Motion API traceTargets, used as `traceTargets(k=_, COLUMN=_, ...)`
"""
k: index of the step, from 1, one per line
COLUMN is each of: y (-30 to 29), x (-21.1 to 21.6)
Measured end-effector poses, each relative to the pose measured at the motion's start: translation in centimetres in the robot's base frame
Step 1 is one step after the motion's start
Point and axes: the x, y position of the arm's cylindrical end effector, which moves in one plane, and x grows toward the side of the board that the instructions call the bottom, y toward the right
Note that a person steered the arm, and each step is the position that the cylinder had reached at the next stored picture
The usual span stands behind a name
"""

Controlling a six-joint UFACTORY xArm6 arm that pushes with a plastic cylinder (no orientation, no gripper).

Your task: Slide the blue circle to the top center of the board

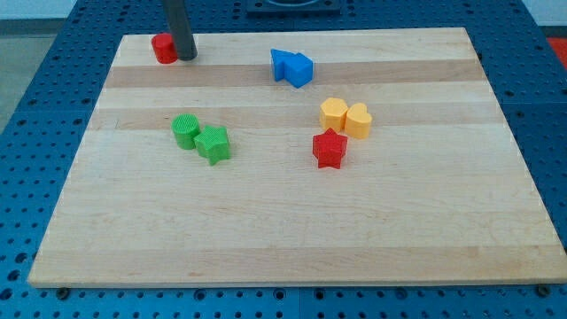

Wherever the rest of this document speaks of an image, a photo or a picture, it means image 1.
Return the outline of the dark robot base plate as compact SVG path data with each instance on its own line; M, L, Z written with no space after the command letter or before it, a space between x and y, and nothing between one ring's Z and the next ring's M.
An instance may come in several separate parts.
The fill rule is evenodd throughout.
M244 0L248 16L340 13L342 0Z

